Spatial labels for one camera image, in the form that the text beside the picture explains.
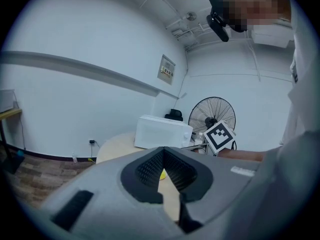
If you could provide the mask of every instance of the wooden floor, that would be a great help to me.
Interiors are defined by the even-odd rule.
[[[0,147],[0,160],[6,158]],[[54,190],[93,165],[93,162],[56,161],[25,154],[25,159],[14,175],[6,172],[13,192],[19,200],[38,208]]]

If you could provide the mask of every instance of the person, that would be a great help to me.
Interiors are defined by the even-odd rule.
[[[272,24],[274,20],[291,22],[295,51],[290,67],[293,88],[288,94],[291,108],[280,144],[286,145],[306,131],[320,129],[320,48],[318,36],[295,0],[222,0],[221,17],[235,29],[247,25]],[[224,149],[219,157],[262,161],[266,152]]]

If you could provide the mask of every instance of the baseboard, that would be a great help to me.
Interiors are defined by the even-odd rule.
[[[19,147],[10,145],[10,144],[7,144],[7,146],[9,147],[9,149],[14,150],[15,152],[20,150],[24,154],[32,156],[32,157],[36,157],[36,158],[43,158],[43,159],[56,160],[56,161],[73,162],[73,158],[72,157],[54,156],[54,155],[36,153],[36,152],[24,150],[22,148],[19,148]],[[77,157],[76,159],[77,159],[78,162],[88,162],[89,158],[91,158],[91,157]]]

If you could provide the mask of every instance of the white microwave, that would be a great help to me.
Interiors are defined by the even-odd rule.
[[[138,119],[134,145],[139,148],[185,148],[189,146],[193,128],[184,122],[142,115]]]

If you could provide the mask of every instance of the white shirt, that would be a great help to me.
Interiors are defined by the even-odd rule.
[[[320,46],[317,33],[295,0],[291,3],[298,81],[288,94],[292,106],[282,138],[286,144],[304,131],[320,130]]]

